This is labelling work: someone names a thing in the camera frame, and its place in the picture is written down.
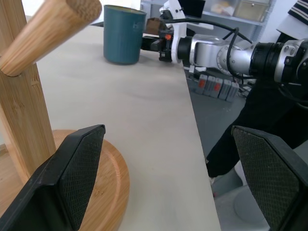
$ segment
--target white table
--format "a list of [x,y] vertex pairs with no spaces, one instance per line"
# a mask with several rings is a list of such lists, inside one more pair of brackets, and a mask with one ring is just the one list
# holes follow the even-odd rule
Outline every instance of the white table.
[[181,64],[141,51],[136,65],[103,58],[89,26],[38,62],[52,129],[106,125],[123,155],[130,196],[119,231],[219,231]]

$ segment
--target white shelf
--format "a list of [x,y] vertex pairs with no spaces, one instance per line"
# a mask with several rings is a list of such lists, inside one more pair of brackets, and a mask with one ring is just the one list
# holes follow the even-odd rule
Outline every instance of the white shelf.
[[253,25],[257,25],[257,26],[262,26],[263,25],[263,23],[261,23],[261,22],[251,21],[251,20],[247,20],[247,19],[243,19],[243,18],[237,18],[237,17],[232,17],[232,16],[225,16],[225,15],[221,15],[221,14],[213,13],[213,12],[203,11],[202,14],[213,16],[213,17],[217,17],[217,18],[229,19],[229,20],[233,20],[233,21],[237,21],[237,22],[242,22],[242,23],[253,24]]

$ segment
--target shelf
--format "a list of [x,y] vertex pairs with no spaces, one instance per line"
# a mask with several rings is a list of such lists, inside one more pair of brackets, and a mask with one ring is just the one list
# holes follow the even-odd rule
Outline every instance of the shelf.
[[[141,2],[152,4],[152,5],[163,6],[164,3],[166,2],[166,0],[141,0]],[[247,24],[256,25],[256,26],[263,26],[264,25],[264,23],[261,23],[261,22],[251,21],[251,20],[248,20],[248,19],[237,18],[237,17],[233,17],[233,16],[225,16],[225,15],[221,15],[221,14],[213,13],[213,12],[208,12],[208,11],[203,11],[202,14],[212,16],[212,17],[217,17],[217,18],[229,19],[229,20],[247,23]]]
[[217,18],[229,19],[229,20],[242,22],[242,23],[253,24],[253,25],[257,25],[257,26],[263,25],[263,23],[261,23],[261,22],[251,21],[251,20],[248,20],[248,19],[237,18],[237,17],[233,17],[233,16],[225,16],[225,15],[221,15],[221,14],[213,13],[213,12],[208,12],[208,11],[203,11],[202,14],[212,16],[212,17],[217,17]]

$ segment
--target wooden mug tree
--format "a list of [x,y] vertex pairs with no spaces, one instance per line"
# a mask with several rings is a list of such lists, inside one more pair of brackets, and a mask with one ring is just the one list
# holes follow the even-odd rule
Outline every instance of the wooden mug tree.
[[[0,216],[72,130],[52,132],[36,64],[99,17],[99,0],[46,0],[26,24],[21,0],[0,0]],[[104,141],[81,230],[116,230],[129,193],[119,151]]]

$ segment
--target robotic arm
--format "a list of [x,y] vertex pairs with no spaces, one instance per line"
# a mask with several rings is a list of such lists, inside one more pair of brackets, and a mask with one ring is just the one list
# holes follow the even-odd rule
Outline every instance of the robotic arm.
[[[242,78],[274,78],[277,83],[297,84],[308,88],[308,39],[282,43],[251,43],[236,33],[231,42],[208,35],[186,36],[187,22],[178,0],[169,0],[160,9],[168,29],[159,38],[144,37],[143,50],[160,53],[159,60],[179,63],[189,61],[191,67],[212,67],[227,75]],[[245,40],[234,44],[236,36]]]

